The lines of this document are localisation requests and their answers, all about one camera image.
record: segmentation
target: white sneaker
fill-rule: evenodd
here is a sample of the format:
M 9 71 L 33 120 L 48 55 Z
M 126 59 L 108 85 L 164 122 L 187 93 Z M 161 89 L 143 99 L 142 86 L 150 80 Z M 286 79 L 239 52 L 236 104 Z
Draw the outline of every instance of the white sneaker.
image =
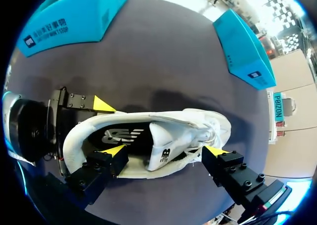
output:
M 126 144 L 129 162 L 119 177 L 158 178 L 201 161 L 204 145 L 222 148 L 230 132 L 225 116 L 204 110 L 104 114 L 75 126 L 64 141 L 63 154 L 73 173 L 86 160 L 84 140 L 99 151 Z

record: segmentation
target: shoe insole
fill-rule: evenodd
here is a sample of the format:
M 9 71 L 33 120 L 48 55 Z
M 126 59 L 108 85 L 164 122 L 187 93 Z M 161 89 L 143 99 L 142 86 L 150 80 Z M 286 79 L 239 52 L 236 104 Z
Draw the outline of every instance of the shoe insole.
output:
M 149 125 L 150 122 L 113 124 L 93 132 L 87 139 L 99 151 L 125 144 L 128 154 L 149 156 L 153 146 Z

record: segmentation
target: shoe tongue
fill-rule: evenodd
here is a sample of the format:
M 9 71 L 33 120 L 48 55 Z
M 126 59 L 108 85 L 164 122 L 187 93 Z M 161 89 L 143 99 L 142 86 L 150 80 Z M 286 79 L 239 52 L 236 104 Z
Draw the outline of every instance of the shoe tongue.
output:
M 175 125 L 172 123 L 151 122 L 150 132 L 153 137 L 153 146 L 162 147 L 173 141 L 173 131 L 175 131 Z
M 186 149 L 193 135 L 186 125 L 172 122 L 154 121 L 150 123 L 150 131 L 153 137 L 153 148 L 147 170 L 156 170 Z

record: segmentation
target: blue box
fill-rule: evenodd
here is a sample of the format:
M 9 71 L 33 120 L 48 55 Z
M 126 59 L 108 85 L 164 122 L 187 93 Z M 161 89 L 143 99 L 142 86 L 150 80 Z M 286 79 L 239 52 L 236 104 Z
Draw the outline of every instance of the blue box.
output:
M 17 42 L 25 56 L 57 46 L 100 41 L 127 0 L 45 0 Z
M 258 90 L 276 86 L 268 56 L 251 28 L 233 10 L 213 23 L 230 73 Z

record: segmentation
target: yellow triangle marker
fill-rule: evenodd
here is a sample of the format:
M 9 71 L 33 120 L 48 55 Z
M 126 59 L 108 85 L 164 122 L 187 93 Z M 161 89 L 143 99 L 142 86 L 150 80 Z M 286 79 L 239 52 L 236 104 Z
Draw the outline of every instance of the yellow triangle marker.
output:
M 214 147 L 211 147 L 211 146 L 205 146 L 211 153 L 214 154 L 215 157 L 217 157 L 218 155 L 221 155 L 222 153 L 229 153 L 227 151 L 224 151 L 222 149 L 218 149 L 218 148 L 214 148 Z
M 110 105 L 108 105 L 107 103 L 105 103 L 104 101 L 99 99 L 96 95 L 94 98 L 93 109 L 97 110 L 97 111 L 107 111 L 107 112 L 115 112 L 116 111 L 113 107 L 111 107 Z
M 102 153 L 107 152 L 108 154 L 111 154 L 112 157 L 115 156 L 115 154 L 117 154 L 123 147 L 125 147 L 125 145 L 121 145 L 118 147 L 114 147 L 114 148 L 110 148 L 104 151 L 101 151 Z

